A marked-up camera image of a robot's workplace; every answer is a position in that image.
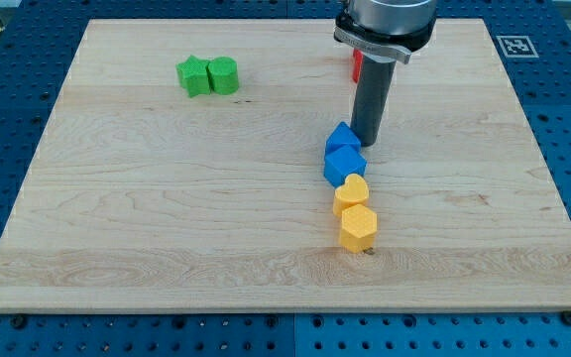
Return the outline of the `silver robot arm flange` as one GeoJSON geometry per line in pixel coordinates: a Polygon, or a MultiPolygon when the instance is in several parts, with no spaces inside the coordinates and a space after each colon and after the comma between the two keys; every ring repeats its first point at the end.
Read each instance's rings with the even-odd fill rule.
{"type": "Polygon", "coordinates": [[[350,0],[335,18],[334,39],[376,62],[409,63],[430,40],[437,0],[350,0]]]}

